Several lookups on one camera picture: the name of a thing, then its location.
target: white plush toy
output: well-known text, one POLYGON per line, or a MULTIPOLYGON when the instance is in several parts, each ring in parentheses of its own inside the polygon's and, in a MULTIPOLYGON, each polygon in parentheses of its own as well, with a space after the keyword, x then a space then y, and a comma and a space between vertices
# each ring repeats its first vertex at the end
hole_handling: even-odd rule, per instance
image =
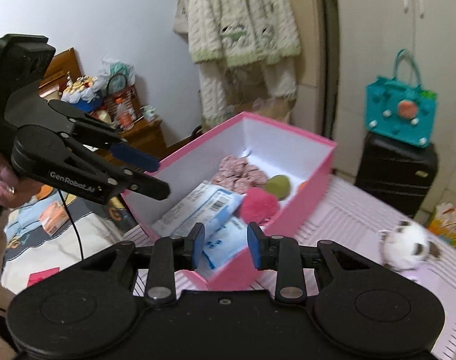
POLYGON ((412 271, 430 254, 440 256, 438 247, 428 240, 425 228, 416 222, 400 221, 395 230, 380 233, 382 263, 393 271, 412 271))

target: cabinet door handle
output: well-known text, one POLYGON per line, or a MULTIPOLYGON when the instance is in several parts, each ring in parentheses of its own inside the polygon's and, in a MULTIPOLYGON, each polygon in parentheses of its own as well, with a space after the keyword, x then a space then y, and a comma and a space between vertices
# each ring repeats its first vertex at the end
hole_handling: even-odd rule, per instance
POLYGON ((419 0, 419 17, 425 17, 425 0, 419 0))
POLYGON ((403 0, 404 12, 408 13, 409 5, 408 0, 403 0))

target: orange ball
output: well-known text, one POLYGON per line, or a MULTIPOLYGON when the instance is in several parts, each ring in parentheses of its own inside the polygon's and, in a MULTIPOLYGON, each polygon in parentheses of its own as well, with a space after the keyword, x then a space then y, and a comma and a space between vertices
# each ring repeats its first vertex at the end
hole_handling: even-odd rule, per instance
POLYGON ((398 103, 398 115, 403 119, 413 119, 418 114, 418 106, 410 100, 401 100, 398 103))
POLYGON ((301 189, 305 186, 305 184, 307 183, 308 181, 303 181, 299 186, 298 186, 298 192, 301 191, 301 189))

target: human hand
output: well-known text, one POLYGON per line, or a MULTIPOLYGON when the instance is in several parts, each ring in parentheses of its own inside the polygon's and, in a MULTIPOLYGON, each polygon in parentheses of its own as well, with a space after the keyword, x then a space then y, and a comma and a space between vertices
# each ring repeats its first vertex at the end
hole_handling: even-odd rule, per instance
POLYGON ((11 165, 0 154, 0 206, 17 208, 40 192, 42 183, 29 178, 16 177, 11 165))

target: plastic package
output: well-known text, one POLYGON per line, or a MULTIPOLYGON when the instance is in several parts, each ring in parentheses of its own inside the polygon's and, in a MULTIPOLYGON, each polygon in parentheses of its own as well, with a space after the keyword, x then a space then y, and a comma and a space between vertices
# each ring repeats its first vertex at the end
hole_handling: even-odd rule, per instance
MULTIPOLYGON (((122 73, 127 81, 127 85, 135 83, 135 69, 133 65, 113 59, 102 59, 102 68, 99 70, 98 78, 103 83, 103 90, 106 90, 109 79, 117 73, 122 73)), ((115 77, 110 83, 110 93, 120 91, 126 86, 125 79, 121 76, 115 77)))
POLYGON ((246 223, 232 216, 219 231, 208 239, 203 254, 208 259, 210 269, 217 269, 247 246, 246 223))
POLYGON ((193 225, 205 225, 205 239, 219 230, 239 207, 243 197, 206 182, 168 211, 152 226, 160 237, 185 237, 193 225))

